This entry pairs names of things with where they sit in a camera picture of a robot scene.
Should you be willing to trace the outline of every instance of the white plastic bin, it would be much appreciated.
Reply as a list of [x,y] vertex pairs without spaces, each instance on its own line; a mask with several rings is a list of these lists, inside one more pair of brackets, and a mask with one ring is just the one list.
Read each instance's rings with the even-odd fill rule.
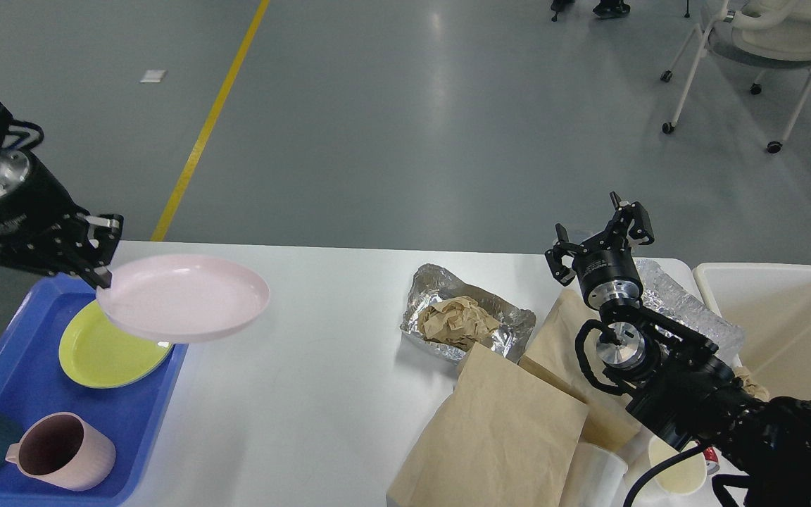
[[741,362],[772,396],[811,400],[811,266],[705,263],[703,301],[746,331]]

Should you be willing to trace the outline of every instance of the shoe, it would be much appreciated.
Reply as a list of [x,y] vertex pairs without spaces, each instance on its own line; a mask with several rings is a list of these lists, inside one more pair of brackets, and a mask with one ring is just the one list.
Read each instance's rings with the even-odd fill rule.
[[622,18],[627,16],[630,12],[631,6],[621,1],[617,4],[604,4],[604,2],[600,2],[599,5],[593,9],[593,13],[595,13],[596,17],[599,19]]

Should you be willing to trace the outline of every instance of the brown paper bag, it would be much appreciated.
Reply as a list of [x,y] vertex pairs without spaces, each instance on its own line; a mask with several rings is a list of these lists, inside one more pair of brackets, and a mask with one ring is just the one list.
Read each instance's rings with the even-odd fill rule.
[[387,490],[396,507],[556,507],[586,407],[473,346]]
[[[598,315],[586,307],[580,295],[574,291],[562,291],[518,365],[585,402],[590,412],[581,439],[617,452],[640,431],[641,424],[624,410],[631,401],[630,396],[618,397],[599,391],[586,381],[577,365],[575,337],[589,318],[598,318]],[[586,341],[586,356],[594,372],[598,373],[602,370],[598,367],[602,361],[596,356],[595,336],[596,333],[591,333]],[[602,376],[600,380],[609,382]]]

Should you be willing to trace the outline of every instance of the gray floor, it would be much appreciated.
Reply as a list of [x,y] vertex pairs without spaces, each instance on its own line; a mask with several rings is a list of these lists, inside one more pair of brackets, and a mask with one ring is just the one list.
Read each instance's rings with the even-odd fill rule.
[[[708,58],[666,136],[686,67],[658,77],[696,14],[595,4],[274,0],[167,240],[541,253],[614,189],[649,208],[644,256],[811,264],[811,97],[764,151],[805,72],[751,96]],[[0,99],[77,202],[148,239],[257,5],[0,2]],[[0,269],[0,334],[30,283]]]

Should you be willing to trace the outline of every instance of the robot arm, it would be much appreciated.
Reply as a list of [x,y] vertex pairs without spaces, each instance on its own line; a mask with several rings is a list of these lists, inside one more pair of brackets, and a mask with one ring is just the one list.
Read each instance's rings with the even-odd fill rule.
[[[602,233],[572,244],[556,225],[558,239],[546,252],[553,276],[568,285],[576,275],[586,305],[599,312],[575,343],[585,378],[601,391],[630,395],[627,411],[669,445],[683,449],[696,439],[747,472],[712,481],[723,506],[736,505],[725,487],[744,487],[747,507],[811,507],[811,401],[754,399],[715,357],[715,343],[644,307],[631,248],[653,243],[649,218],[639,202],[614,192],[612,204],[615,215]],[[573,257],[572,267],[564,256]],[[596,379],[584,353],[594,330],[603,373],[613,384]]]
[[[9,137],[16,141],[4,146]],[[123,217],[91,215],[74,203],[31,152],[42,137],[42,128],[14,120],[0,102],[0,265],[108,288]]]

